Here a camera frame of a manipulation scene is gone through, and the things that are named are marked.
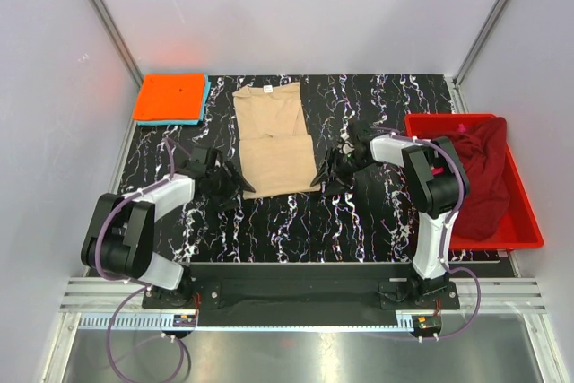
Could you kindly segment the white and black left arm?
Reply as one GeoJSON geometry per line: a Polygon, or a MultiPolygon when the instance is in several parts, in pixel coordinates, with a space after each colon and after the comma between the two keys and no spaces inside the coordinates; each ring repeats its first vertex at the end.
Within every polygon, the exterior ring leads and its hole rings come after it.
{"type": "Polygon", "coordinates": [[[255,190],[219,150],[195,147],[183,153],[180,163],[171,154],[170,172],[150,186],[127,195],[101,195],[80,255],[100,277],[138,283],[148,298],[171,301],[176,307],[198,304],[201,290],[187,266],[154,250],[156,223],[196,196],[228,211],[237,206],[242,193],[255,190]]]}

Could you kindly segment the beige t-shirt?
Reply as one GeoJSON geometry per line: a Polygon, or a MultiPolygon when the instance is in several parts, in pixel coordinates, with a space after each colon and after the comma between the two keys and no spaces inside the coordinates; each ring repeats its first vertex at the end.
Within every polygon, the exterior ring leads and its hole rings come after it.
{"type": "Polygon", "coordinates": [[[254,188],[248,199],[315,192],[315,146],[306,127],[300,84],[244,86],[233,93],[239,161],[254,188]]]}

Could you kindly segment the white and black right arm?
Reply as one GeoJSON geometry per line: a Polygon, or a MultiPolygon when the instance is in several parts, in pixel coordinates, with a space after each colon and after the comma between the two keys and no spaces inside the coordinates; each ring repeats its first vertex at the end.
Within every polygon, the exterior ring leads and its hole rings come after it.
{"type": "Polygon", "coordinates": [[[470,181],[451,140],[407,137],[395,129],[352,122],[329,148],[311,181],[327,196],[352,187],[354,175],[374,164],[391,164],[404,172],[411,202],[419,214],[418,239],[407,279],[380,295],[392,304],[437,301],[453,273],[448,249],[470,181]]]}

